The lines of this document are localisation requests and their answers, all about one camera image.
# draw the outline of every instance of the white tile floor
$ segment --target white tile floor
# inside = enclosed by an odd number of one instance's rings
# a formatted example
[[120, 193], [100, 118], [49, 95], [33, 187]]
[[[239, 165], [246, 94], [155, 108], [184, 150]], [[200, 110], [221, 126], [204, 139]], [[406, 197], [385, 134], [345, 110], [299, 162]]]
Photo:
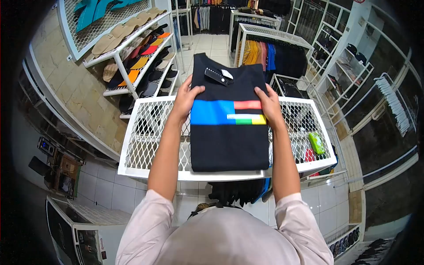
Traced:
[[[226, 66], [233, 62], [227, 53], [228, 35], [200, 34], [193, 36], [193, 42], [192, 49], [183, 51], [180, 57], [184, 60], [186, 69], [186, 73], [181, 75], [182, 81], [193, 71], [193, 54], [205, 52], [212, 60]], [[349, 187], [343, 185], [334, 188], [344, 181], [340, 175], [312, 186], [302, 184], [302, 198], [309, 205], [324, 237], [343, 229], [349, 222]], [[146, 184], [118, 175], [114, 168], [87, 162], [80, 174], [77, 200], [84, 204], [132, 213], [146, 195], [146, 190]], [[211, 193], [212, 186], [204, 181], [184, 181], [178, 182], [177, 190], [173, 201], [174, 226], [185, 222], [199, 203], [211, 201], [208, 194]], [[245, 205], [243, 209], [266, 224], [276, 226], [273, 196], [265, 203], [259, 200]]]

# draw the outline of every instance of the shirt sleeve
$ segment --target shirt sleeve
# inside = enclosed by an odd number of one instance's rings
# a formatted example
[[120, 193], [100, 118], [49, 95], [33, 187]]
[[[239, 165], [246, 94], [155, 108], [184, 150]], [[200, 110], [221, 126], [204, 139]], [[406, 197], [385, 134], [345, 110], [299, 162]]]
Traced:
[[333, 254], [300, 193], [279, 200], [275, 207], [275, 218], [279, 231], [298, 251], [301, 264], [334, 264]]
[[148, 190], [135, 208], [119, 243], [115, 264], [153, 264], [175, 229], [174, 207], [154, 190]]

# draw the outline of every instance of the folded t-shirt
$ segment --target folded t-shirt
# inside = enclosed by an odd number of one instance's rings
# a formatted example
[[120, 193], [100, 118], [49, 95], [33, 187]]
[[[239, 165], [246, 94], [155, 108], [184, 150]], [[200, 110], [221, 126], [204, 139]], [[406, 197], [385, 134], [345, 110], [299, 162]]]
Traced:
[[268, 169], [268, 125], [254, 91], [258, 86], [267, 93], [262, 65], [228, 68], [196, 54], [192, 87], [201, 85], [206, 89], [190, 115], [193, 171]]

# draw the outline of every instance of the blue stripe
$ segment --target blue stripe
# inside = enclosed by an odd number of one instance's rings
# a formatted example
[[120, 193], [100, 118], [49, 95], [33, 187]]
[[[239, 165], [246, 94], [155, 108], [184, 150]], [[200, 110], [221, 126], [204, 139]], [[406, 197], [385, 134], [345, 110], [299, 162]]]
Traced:
[[236, 120], [227, 119], [227, 114], [235, 114], [234, 102], [228, 100], [195, 100], [191, 108], [192, 125], [236, 124]]

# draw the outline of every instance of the white stripe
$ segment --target white stripe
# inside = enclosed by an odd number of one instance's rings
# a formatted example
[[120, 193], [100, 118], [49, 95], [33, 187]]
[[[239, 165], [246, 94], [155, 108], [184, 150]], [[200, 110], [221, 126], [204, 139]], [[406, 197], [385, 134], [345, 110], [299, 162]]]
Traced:
[[260, 114], [227, 114], [227, 120], [259, 120]]

